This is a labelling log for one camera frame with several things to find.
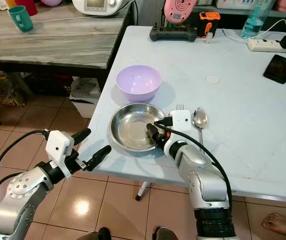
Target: round mark on table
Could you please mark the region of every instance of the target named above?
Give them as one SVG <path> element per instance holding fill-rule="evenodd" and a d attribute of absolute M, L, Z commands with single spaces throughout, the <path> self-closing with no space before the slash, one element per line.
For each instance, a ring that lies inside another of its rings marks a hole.
<path fill-rule="evenodd" d="M 205 79 L 209 84 L 218 84 L 219 83 L 219 78 L 217 76 L 214 76 L 214 75 L 206 76 Z"/>

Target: black remote control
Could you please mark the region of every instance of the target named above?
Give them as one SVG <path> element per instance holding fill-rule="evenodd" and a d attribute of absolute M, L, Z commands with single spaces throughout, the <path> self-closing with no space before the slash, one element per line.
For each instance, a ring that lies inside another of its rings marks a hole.
<path fill-rule="evenodd" d="M 159 39 L 172 40 L 172 39 L 187 39 L 189 41 L 195 41 L 197 36 L 196 29 L 192 27 L 158 27 L 154 26 L 149 33 L 149 37 L 152 41 Z"/>

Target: white table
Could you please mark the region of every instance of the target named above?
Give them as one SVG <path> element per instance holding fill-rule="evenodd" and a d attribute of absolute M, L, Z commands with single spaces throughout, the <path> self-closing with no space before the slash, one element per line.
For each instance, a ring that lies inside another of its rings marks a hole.
<path fill-rule="evenodd" d="M 206 110 L 209 124 L 203 131 L 204 145 L 224 167 L 233 194 L 286 201 L 286 84 L 262 76 L 275 53 L 251 52 L 246 44 L 227 39 L 220 29 L 211 44 L 201 39 L 193 43 L 152 42 L 150 29 L 127 28 L 89 124 L 92 134 L 80 147 L 80 157 L 89 159 L 110 144 L 113 150 L 96 172 L 185 185 L 174 162 L 161 150 L 129 152 L 110 137 L 111 116 L 130 103 L 115 85 L 117 73 L 129 65 L 150 65 L 163 79 L 151 104 L 166 114 L 177 104 L 184 104 L 191 112 L 197 107 Z M 233 30 L 226 32 L 237 37 Z M 268 39 L 281 37 L 273 33 Z M 205 80 L 209 75 L 219 77 L 220 83 L 209 84 Z M 198 139 L 197 130 L 192 136 Z"/>

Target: stainless steel plate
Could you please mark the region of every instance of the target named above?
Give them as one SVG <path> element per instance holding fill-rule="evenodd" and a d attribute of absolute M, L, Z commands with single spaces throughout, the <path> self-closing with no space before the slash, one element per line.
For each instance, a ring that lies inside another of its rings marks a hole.
<path fill-rule="evenodd" d="M 119 109 L 112 117 L 110 130 L 113 140 L 122 148 L 144 152 L 155 148 L 146 125 L 165 114 L 151 104 L 133 103 Z"/>

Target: water bottle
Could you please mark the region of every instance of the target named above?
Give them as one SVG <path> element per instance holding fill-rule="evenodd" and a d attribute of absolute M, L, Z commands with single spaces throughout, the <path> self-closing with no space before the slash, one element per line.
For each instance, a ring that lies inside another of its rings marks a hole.
<path fill-rule="evenodd" d="M 242 29 L 242 38 L 247 39 L 258 35 L 274 3 L 275 0 L 256 1 L 254 9 L 248 15 L 248 18 Z"/>

